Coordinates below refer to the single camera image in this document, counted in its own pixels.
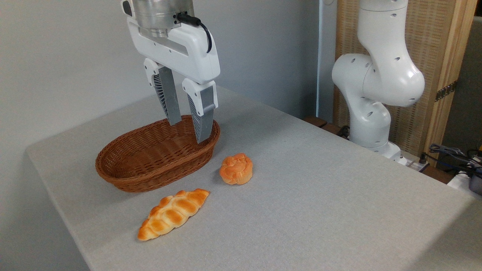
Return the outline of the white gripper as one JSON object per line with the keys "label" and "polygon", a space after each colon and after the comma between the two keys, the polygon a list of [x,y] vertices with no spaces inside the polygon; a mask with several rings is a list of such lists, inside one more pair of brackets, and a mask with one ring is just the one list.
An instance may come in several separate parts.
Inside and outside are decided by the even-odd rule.
{"label": "white gripper", "polygon": [[205,30],[189,24],[171,29],[167,38],[152,37],[132,18],[127,18],[134,46],[146,59],[143,65],[150,86],[156,91],[170,125],[182,120],[172,70],[185,77],[182,87],[188,95],[197,143],[210,137],[218,108],[215,81],[220,65],[215,43],[210,53]]}

